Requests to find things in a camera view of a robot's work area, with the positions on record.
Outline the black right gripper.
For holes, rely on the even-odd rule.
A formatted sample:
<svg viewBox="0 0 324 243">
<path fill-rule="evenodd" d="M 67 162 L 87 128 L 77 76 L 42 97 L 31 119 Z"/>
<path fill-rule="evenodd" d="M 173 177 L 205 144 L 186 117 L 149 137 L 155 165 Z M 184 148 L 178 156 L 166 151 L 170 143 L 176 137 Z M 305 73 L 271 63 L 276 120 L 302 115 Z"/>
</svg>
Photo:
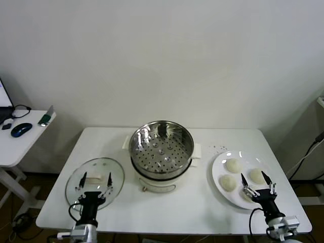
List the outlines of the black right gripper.
<svg viewBox="0 0 324 243">
<path fill-rule="evenodd" d="M 253 189 L 247 182 L 243 173 L 241 173 L 241 180 L 243 184 L 244 193 L 252 198 L 252 201 L 261 205 L 265 221 L 269 222 L 275 218 L 284 217 L 284 214 L 280 212 L 277 205 L 275 204 L 276 195 L 276 184 L 272 182 L 270 177 L 264 172 L 261 171 L 262 176 L 269 186 L 269 189 Z"/>
</svg>

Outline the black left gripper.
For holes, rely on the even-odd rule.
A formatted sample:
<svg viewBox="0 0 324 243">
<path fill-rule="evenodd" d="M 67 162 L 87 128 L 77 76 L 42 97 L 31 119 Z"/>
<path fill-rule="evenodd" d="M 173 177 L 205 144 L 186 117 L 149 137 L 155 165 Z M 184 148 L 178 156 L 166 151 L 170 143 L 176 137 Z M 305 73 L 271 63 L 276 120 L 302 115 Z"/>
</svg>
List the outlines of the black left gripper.
<svg viewBox="0 0 324 243">
<path fill-rule="evenodd" d="M 77 223 L 98 223 L 96 220 L 98 207 L 105 203 L 105 197 L 111 195 L 113 192 L 112 174 L 108 175 L 107 182 L 101 186 L 101 192 L 90 191 L 85 192 L 85 182 L 87 178 L 87 172 L 84 172 L 81 177 L 78 186 L 75 187 L 75 198 L 79 199 L 79 203 L 82 206 L 82 213 Z"/>
</svg>

